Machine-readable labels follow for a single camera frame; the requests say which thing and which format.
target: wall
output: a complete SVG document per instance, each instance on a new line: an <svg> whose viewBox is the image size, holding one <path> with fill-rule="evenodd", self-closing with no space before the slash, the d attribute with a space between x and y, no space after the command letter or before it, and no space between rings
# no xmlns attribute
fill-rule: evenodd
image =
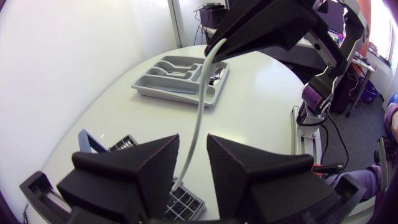
<svg viewBox="0 0 398 224"><path fill-rule="evenodd" d="M387 108L388 101L391 96L395 93L398 93L398 26L397 26L397 14L392 13L394 9L389 8L389 6L396 5L396 3L392 3L392 1L384 1L384 3L390 3L390 5L386 4L386 7L389 9L389 13L391 15L391 23L392 29L394 33L394 38L391 44L391 73L393 76L387 81L387 91L386 94L383 95L384 103L382 104L383 108Z"/></svg>
<svg viewBox="0 0 398 224"><path fill-rule="evenodd" d="M394 77L391 68L371 52L368 52L367 60L373 68L376 68L375 72L371 74L369 80L381 95L386 95L389 88L389 82L391 82ZM367 72L365 67L362 67L362 71L364 73Z"/></svg>
<svg viewBox="0 0 398 224"><path fill-rule="evenodd" d="M43 168L79 116L118 77L172 49L167 1L6 2L0 13L0 190L20 221L27 201L19 184Z"/></svg>
<svg viewBox="0 0 398 224"><path fill-rule="evenodd" d="M198 31L197 39L195 44L193 43L195 40L195 34L200 24L199 21L195 19L195 12L199 6L209 2L218 2L225 5L224 0L180 0L180 8L182 13L182 21L184 24L184 33L187 39L187 46L206 44L205 35L203 35L203 42L201 43L201 32L200 29Z"/></svg>

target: white table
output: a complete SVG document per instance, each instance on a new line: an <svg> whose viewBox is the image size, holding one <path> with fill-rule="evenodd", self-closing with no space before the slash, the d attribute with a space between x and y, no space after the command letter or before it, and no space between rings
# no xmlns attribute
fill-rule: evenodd
<svg viewBox="0 0 398 224"><path fill-rule="evenodd" d="M204 58L205 45L173 50L136 66L111 85L79 118L51 155L43 172L53 187L73 169L78 133L86 129L109 147L127 134L138 143L180 134L175 175L182 170L195 125L197 105L141 96L130 84L166 55ZM279 154L291 154L290 112L301 105L303 84L277 60L252 52L227 60L231 66L216 105L205 108L197 149L184 186L202 198L203 220L219 219L206 150L208 133ZM43 222L32 206L31 223Z"/></svg>

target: black cable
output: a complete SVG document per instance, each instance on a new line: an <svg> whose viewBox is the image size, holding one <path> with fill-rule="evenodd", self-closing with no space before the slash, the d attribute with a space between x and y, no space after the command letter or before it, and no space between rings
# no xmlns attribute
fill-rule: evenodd
<svg viewBox="0 0 398 224"><path fill-rule="evenodd" d="M347 155L347 162L346 162L346 164L344 165L344 168L341 170L341 172L337 175L337 177L335 178L335 180L329 185L329 187L331 187L331 186L338 180L338 178L339 178L339 176L341 175L341 173L343 173L344 170L346 169L346 167L347 167L347 165L348 165L348 161L349 161L349 155L348 155L348 150L347 150L346 144L344 144L343 138L341 137L340 131L339 131L339 129L337 128L337 125L336 125L335 121L333 120L333 118L331 118L331 116L329 115L328 112L326 112L326 114L328 115L330 121L333 123L334 127L336 128L338 138L340 139L340 142L341 142L341 144L343 145L344 150L345 150L346 155Z"/></svg>
<svg viewBox="0 0 398 224"><path fill-rule="evenodd" d="M26 209L27 209L28 205L26 205L25 210L24 210L24 222L23 222L23 224L29 224L29 221L27 220L27 215L26 215Z"/></svg>
<svg viewBox="0 0 398 224"><path fill-rule="evenodd" d="M195 34L195 40L193 41L193 45L195 46L196 42L197 42L197 35L198 35L198 30L199 30L200 24L198 25L197 28L197 33Z"/></svg>
<svg viewBox="0 0 398 224"><path fill-rule="evenodd" d="M357 65L357 64L355 64L355 65L359 68L359 71L361 71L362 74L366 77L366 74L362 71L362 68L361 68L359 65Z"/></svg>
<svg viewBox="0 0 398 224"><path fill-rule="evenodd" d="M325 127L325 125L321 124L321 127L323 127L323 129L326 131L326 146L325 146L325 150L323 151L322 156L321 156L321 165L322 165L323 164L323 156L327 152L328 146L329 146L329 132L328 132L328 129Z"/></svg>

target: utensil organizer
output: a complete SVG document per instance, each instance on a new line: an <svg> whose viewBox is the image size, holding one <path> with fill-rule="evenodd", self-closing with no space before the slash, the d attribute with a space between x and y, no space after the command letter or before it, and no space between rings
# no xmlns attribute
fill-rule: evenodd
<svg viewBox="0 0 398 224"><path fill-rule="evenodd" d="M204 61L202 58L165 56L131 84L131 88L141 95L198 104L199 76ZM205 106L215 105L228 76L229 63L218 62L216 69L220 67L224 72L217 84L208 85Z"/></svg>

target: cable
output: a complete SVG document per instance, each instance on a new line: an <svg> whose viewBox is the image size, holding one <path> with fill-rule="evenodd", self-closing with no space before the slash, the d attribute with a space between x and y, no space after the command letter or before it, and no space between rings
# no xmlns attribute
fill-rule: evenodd
<svg viewBox="0 0 398 224"><path fill-rule="evenodd" d="M328 129L325 127L325 125L321 124L321 127L323 127L323 129L326 131L326 146L325 146L325 150L322 153L321 156L321 165L323 164L323 156L326 154L327 150L328 150L328 146L329 146L329 132Z"/></svg>
<svg viewBox="0 0 398 224"><path fill-rule="evenodd" d="M326 112L326 114L328 115L330 121L333 123L334 127L336 128L338 138L340 139L340 142L341 142L341 144L343 145L344 150L345 150L346 155L347 155L347 162L346 162L346 164L344 165L344 168L341 170L341 172L337 175L337 177L335 178L335 180L329 185L329 187L331 187L331 186L338 180L339 176L340 176L340 175L344 172L344 170L346 169L346 167L347 167L347 165L348 165L348 161L349 161L349 155L348 155L348 150L347 150L346 144L344 144L343 138L341 137L340 131L339 131L339 129L337 128L337 125L336 125L335 121L333 120L333 118L331 118L331 116L329 115L329 113Z"/></svg>
<svg viewBox="0 0 398 224"><path fill-rule="evenodd" d="M202 6L204 6L205 4L207 4L207 3L204 3L204 4L201 4L200 6L198 6L194 11L192 11L192 12L198 12L200 9L200 7L202 7Z"/></svg>
<svg viewBox="0 0 398 224"><path fill-rule="evenodd" d="M366 77L366 74L362 71L362 68L359 66L359 65L357 65L357 64L355 64L358 68L359 68L359 71L361 71L362 72L362 74Z"/></svg>
<svg viewBox="0 0 398 224"><path fill-rule="evenodd" d="M26 215L26 209L27 209L28 205L29 204L26 205L25 210L24 210L24 222L23 222L23 224L29 224L29 221L27 220L27 215Z"/></svg>
<svg viewBox="0 0 398 224"><path fill-rule="evenodd" d="M349 96L351 96L351 91L353 91L354 89L356 89L356 87L358 86L359 78L358 78L358 77L355 77L355 78L356 78L356 84L355 84L355 87L354 87L354 88L352 88L352 89L349 90Z"/></svg>
<svg viewBox="0 0 398 224"><path fill-rule="evenodd" d="M185 173L187 172L189 163L192 160L193 152L195 151L195 146L198 141L198 135L199 135L199 130L200 130L200 124L201 124L201 118L203 114L203 109L205 107L205 94L207 91L208 84L210 82L210 77L212 76L216 64L213 63L213 59L217 54L218 49L226 42L226 39L221 39L217 44L212 48L210 53L207 55L205 61L203 62L203 66L200 72L200 84L199 84L199 102L198 102L198 112L197 112L197 122L195 124L195 132L193 133L192 136L192 142L191 146L189 148L187 160L185 161L184 167L181 171L181 174L179 175L177 181L174 183L172 187L172 191L175 191L178 189L178 187L181 184L182 179L184 178Z"/></svg>
<svg viewBox="0 0 398 224"><path fill-rule="evenodd" d="M198 30L199 30L200 24L198 25L197 28L197 33L195 34L195 40L193 40L193 45L195 46L196 42L197 42L197 35L198 35Z"/></svg>

